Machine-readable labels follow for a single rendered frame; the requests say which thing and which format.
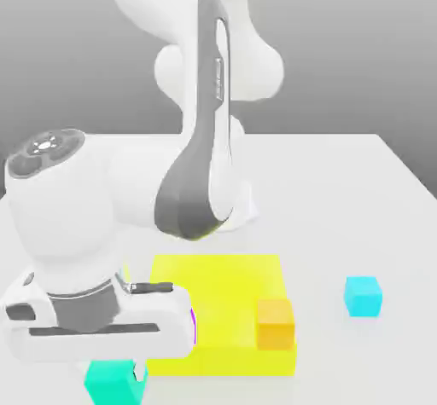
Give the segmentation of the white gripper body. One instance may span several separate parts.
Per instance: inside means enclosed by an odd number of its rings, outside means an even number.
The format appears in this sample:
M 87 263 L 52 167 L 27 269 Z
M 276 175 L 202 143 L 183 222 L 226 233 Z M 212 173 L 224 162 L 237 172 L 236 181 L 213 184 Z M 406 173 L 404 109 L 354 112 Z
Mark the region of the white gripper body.
M 46 296 L 28 300 L 34 320 L 7 320 L 7 345 L 24 362 L 85 362 L 185 358 L 195 346 L 189 295 L 125 295 L 119 313 L 91 332 L 62 327 Z

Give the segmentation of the small teal cube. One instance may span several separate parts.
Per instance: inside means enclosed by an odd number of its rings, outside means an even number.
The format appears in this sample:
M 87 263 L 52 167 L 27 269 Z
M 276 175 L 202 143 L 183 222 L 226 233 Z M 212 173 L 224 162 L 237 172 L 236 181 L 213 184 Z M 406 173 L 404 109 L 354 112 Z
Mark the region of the small teal cube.
M 133 360 L 92 361 L 84 377 L 84 387 L 94 405 L 142 405 L 148 381 L 135 374 Z

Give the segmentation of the small orange cube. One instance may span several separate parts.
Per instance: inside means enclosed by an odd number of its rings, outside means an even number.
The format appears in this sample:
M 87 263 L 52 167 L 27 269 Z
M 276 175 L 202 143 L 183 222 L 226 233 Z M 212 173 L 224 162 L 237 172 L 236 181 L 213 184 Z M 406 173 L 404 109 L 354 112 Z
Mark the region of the small orange cube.
M 287 298 L 261 299 L 256 308 L 256 344 L 259 350 L 291 350 L 295 321 Z

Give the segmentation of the small cyan cube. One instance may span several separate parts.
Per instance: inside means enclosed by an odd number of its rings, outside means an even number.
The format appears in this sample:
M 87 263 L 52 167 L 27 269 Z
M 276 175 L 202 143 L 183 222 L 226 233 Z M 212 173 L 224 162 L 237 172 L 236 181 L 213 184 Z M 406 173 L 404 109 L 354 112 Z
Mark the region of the small cyan cube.
M 375 276 L 348 276 L 344 302 L 351 317 L 377 317 L 382 308 L 382 289 Z

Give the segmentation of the large yellow box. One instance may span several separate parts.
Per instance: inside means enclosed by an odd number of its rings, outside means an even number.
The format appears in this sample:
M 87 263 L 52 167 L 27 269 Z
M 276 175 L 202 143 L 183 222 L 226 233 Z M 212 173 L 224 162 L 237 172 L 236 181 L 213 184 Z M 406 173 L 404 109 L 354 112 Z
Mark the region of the large yellow box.
M 288 298 L 277 255 L 157 255 L 150 278 L 187 289 L 196 320 L 196 344 L 190 355 L 148 360 L 150 375 L 294 375 L 295 339 L 291 350 L 259 350 L 256 344 L 257 302 Z

